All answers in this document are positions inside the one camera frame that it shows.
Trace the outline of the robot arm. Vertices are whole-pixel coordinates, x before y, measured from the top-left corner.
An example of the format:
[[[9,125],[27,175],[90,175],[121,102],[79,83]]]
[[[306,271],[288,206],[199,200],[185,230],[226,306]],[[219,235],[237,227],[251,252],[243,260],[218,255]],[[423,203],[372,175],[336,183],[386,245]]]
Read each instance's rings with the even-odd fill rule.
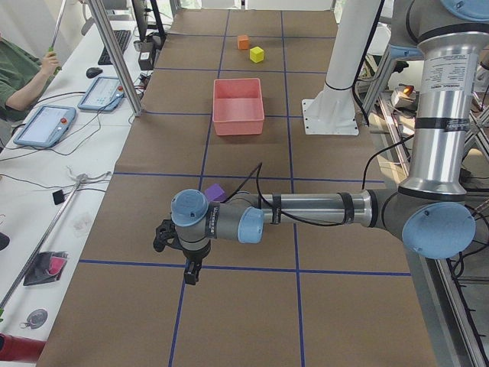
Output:
[[[459,182],[470,128],[474,77],[488,43],[486,1],[398,1],[393,37],[424,56],[409,173],[398,188],[359,193],[246,194],[223,203],[193,189],[171,202],[170,218],[156,229],[154,249],[186,256],[183,273],[196,284],[213,239],[258,243],[267,224],[302,222],[335,227],[359,223],[388,231],[411,251],[450,258],[472,242],[476,222]]]

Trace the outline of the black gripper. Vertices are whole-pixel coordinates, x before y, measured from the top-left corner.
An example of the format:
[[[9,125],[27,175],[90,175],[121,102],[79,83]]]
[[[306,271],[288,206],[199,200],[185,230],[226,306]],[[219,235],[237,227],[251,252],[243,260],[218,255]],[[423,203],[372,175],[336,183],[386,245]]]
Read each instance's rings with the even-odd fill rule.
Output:
[[[162,252],[166,247],[178,249],[178,236],[172,219],[164,219],[156,228],[153,247],[156,252]],[[188,260],[184,269],[185,283],[197,284],[201,268],[201,261]]]

